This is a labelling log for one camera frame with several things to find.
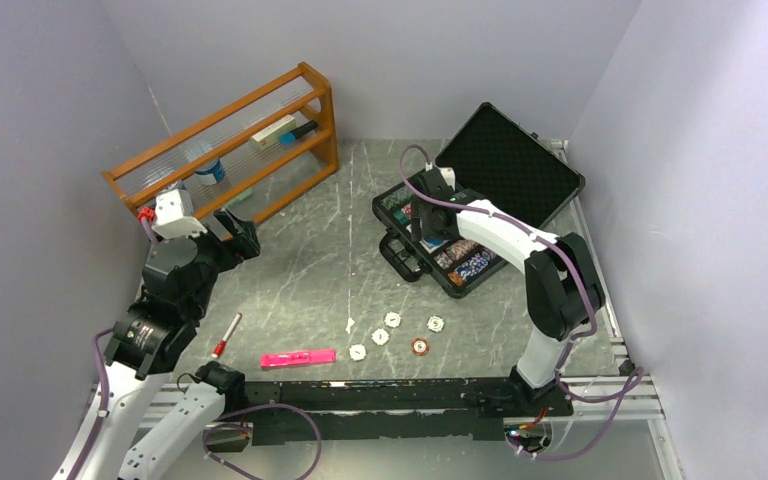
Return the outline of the black poker case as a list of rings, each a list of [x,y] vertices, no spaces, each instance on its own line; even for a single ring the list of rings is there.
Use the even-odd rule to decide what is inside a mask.
[[[489,102],[482,103],[436,157],[450,167],[457,186],[486,196],[507,214],[540,229],[545,228],[584,189],[585,178],[569,167],[530,133]],[[400,224],[381,201],[405,186],[398,183],[372,200],[375,217],[385,225],[379,252],[406,282],[430,276],[450,297],[460,299],[504,267],[496,255],[490,266],[464,286],[454,285],[448,274],[473,254],[489,250],[477,244],[451,268],[443,269],[435,256],[460,238],[447,241],[434,253],[411,240],[410,223]]]

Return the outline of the red brown poker chip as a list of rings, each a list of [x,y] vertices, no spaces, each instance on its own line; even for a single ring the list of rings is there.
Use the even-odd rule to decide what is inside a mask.
[[[427,355],[429,350],[430,345],[424,338],[415,338],[411,343],[411,351],[416,356]]]

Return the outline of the blue card deck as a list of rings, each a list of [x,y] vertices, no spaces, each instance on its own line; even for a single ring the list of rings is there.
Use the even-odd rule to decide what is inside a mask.
[[[434,253],[443,248],[447,241],[439,239],[421,239],[419,243],[428,253]]]

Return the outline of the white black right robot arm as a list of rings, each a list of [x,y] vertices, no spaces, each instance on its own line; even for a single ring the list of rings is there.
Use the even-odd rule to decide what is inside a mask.
[[[548,401],[581,325],[597,328],[606,295],[587,242],[571,233],[544,232],[504,213],[484,196],[455,187],[450,169],[427,167],[403,180],[411,191],[415,240],[459,237],[488,248],[524,277],[533,327],[514,368],[521,379],[509,392],[513,408],[532,415]]]

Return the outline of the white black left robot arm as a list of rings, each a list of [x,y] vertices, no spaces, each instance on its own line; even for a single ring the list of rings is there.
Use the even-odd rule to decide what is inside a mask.
[[[215,218],[226,240],[198,224],[165,234],[142,270],[138,299],[104,330],[94,349],[99,384],[57,479],[159,479],[204,427],[237,418],[246,406],[245,376],[216,361],[151,430],[141,421],[198,333],[218,276],[260,253],[256,225],[224,208]]]

